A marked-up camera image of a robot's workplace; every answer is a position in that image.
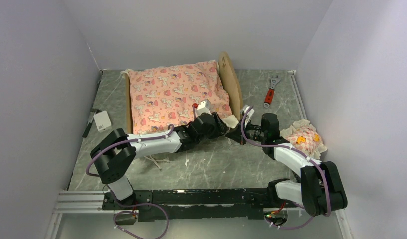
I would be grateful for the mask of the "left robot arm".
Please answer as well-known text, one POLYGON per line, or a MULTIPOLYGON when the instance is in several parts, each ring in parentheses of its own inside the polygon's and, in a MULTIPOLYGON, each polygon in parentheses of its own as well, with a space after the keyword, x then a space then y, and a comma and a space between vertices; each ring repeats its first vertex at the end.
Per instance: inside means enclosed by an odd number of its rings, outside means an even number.
POLYGON ((86 174, 100 178, 114 193, 116 203, 123 209, 135 204, 135 194, 126 172, 131 163, 145 156, 177 153, 190 150, 203 139, 225 135, 228 126, 217 113, 202 113, 186 125, 169 125, 161 133, 134 135, 119 128, 112 131, 91 152, 86 174))

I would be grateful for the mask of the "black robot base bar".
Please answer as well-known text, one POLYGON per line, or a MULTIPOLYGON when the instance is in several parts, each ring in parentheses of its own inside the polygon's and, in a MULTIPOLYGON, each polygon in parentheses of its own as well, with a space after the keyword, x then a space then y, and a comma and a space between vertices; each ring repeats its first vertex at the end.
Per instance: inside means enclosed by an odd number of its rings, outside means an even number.
POLYGON ((124 200, 115 200, 106 192, 104 211, 135 211, 140 222, 164 219, 247 218, 261 219, 295 205, 276 199, 267 188, 136 190, 124 200))

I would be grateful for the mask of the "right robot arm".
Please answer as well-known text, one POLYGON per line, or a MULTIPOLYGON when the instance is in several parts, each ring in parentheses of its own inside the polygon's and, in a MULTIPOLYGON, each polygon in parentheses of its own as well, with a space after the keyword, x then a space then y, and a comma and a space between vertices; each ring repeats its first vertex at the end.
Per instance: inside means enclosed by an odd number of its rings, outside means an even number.
POLYGON ((253 112, 252 107, 243 112, 239 141, 262 148, 266 155, 287 166, 297 177, 296 181, 282 179, 271 182, 267 192, 268 203, 278 207, 285 200, 291 201, 313 217, 329 216, 333 211, 345 209, 348 199, 336 164, 307 156, 280 137, 276 114, 268 113, 261 125, 252 125, 253 112))

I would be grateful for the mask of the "wooden pet bed frame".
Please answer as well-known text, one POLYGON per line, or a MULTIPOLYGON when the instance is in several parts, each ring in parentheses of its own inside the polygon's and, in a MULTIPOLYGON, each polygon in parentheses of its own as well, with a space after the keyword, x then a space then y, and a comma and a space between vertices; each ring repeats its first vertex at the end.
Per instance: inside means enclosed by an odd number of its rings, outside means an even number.
POLYGON ((219 59, 146 70, 121 72, 126 85, 128 133, 148 134, 167 130, 170 124, 193 121, 193 103, 208 99, 210 111, 233 122, 243 107, 242 90, 231 59, 219 59))

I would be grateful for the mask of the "pink unicorn print mattress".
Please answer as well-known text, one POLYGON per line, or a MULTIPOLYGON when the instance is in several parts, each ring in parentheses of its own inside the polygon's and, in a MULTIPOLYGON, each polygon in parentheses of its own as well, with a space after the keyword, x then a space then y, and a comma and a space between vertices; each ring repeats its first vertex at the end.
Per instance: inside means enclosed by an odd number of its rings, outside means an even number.
POLYGON ((129 139, 136 157, 190 150, 239 123, 233 97, 214 60, 142 71, 126 69, 129 139))

